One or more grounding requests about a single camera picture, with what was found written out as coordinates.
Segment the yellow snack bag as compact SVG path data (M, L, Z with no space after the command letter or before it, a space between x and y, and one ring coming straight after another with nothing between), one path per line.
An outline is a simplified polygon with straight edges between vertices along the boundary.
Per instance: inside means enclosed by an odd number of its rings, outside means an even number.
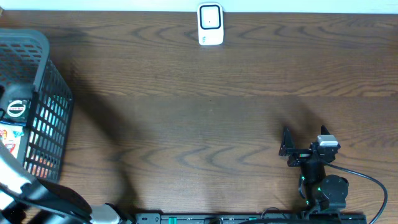
M1 123L0 135L1 135L1 142L9 150L9 152L15 158L17 158L21 139L24 135L23 127Z

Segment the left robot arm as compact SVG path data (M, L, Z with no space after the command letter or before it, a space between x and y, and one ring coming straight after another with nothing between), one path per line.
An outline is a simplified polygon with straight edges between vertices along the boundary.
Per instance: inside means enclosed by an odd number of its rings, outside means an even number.
M74 190L38 179L1 145L1 223L22 223L25 212L40 210L30 223L135 223L112 204L91 206Z

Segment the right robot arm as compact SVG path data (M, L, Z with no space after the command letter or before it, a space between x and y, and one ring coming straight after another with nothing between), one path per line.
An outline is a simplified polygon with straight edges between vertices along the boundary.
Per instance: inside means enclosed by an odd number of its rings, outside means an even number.
M338 175L326 175L325 172L326 164L335 160L339 149L339 142L325 126L321 126L317 140L305 149L295 147L288 127L284 127L279 156L288 158L289 167L301 170L298 191L308 206L302 213L304 219L315 215L337 215L345 208L348 181Z

